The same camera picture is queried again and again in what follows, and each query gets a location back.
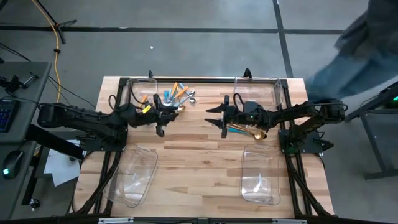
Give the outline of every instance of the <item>person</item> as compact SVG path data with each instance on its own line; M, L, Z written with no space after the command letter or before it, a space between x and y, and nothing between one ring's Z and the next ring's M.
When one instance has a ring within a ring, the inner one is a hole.
M369 0L338 39L338 55L305 81L309 100L357 95L398 74L398 0Z

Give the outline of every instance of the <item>butcher block tabletop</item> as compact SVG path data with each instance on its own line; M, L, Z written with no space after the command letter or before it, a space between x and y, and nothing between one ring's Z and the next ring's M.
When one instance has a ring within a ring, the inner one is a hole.
M116 95L120 78L104 77L97 111L112 112L108 105L108 97ZM301 78L288 78L287 83L292 105L307 101ZM219 119L221 114L206 113L205 110L219 106L224 101L225 95L231 97L230 104L232 104L234 83L184 83L184 85L188 86L189 90L196 91L194 97L197 102L194 105L189 101L184 103L185 111L180 113L174 122L164 127L164 137L156 135L154 124L138 128L129 127L126 150L132 150L134 145L137 145L155 151L159 167L145 199L135 208L126 207L122 203L113 203L112 216L293 218L287 169L285 159L282 157L275 167L272 167L273 177L278 177L276 179L279 181L279 204L248 202L241 195L244 147L249 144L260 144L278 152L279 126L270 129L267 138L262 141L256 141L253 137L239 133L228 133L227 138L222 139L221 130L204 121L205 118ZM264 88L272 88L271 84L261 85ZM164 90L172 87L173 83L158 83L158 94L162 100ZM295 122L301 124L306 119L297 119ZM94 152L85 159L76 186L75 208L79 209L97 187L103 158L104 152ZM308 188L326 211L333 213L325 170L320 158L313 154L303 154L302 160ZM304 212L302 192L298 185L296 186L300 208ZM101 211L104 209L105 201L103 198Z

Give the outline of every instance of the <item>keyboard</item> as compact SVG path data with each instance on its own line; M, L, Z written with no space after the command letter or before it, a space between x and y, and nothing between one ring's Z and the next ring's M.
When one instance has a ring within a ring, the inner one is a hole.
M18 103L16 100L0 100L0 133L9 131Z

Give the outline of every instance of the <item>clear plastic bin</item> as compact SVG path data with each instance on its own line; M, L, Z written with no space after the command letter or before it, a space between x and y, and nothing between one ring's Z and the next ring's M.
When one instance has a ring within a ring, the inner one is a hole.
M138 146L129 147L122 155L115 174L104 190L112 202L134 208L145 199L157 170L157 153Z
M278 148L247 145L243 152L241 193L248 202L277 205L279 192Z
M141 107L139 102L142 102L144 98L149 103L154 102L154 94L157 93L157 81L153 78L130 78L127 81L127 85L124 87L122 92L122 102L132 103L135 106Z
M275 83L266 84L267 80ZM239 93L243 101L255 101L264 109L275 110L283 102L282 84L278 78L235 78L234 94Z

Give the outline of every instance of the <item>concrete floor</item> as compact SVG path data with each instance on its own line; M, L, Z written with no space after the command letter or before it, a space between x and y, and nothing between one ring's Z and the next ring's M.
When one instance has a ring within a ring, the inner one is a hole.
M42 0L59 22L78 19L76 26L251 28L276 29L272 0ZM279 0L285 29L343 30L366 10L367 0ZM30 1L10 1L0 12L0 24L46 26ZM242 75L249 67L255 77L286 77L278 34L178 32L66 32L58 69L62 85L96 103L105 75L226 76ZM295 78L306 78L337 53L338 35L286 35ZM0 42L35 61L53 61L51 32L0 31ZM4 60L23 59L0 50ZM343 99L348 112L388 84ZM65 93L77 106L87 104ZM42 102L53 102L47 85ZM323 128L335 147L325 153L326 176L335 213L345 218L398 222L398 178L365 182L363 174L379 168L360 120ZM63 215L73 182L54 188L40 183L42 207L19 208L14 218Z

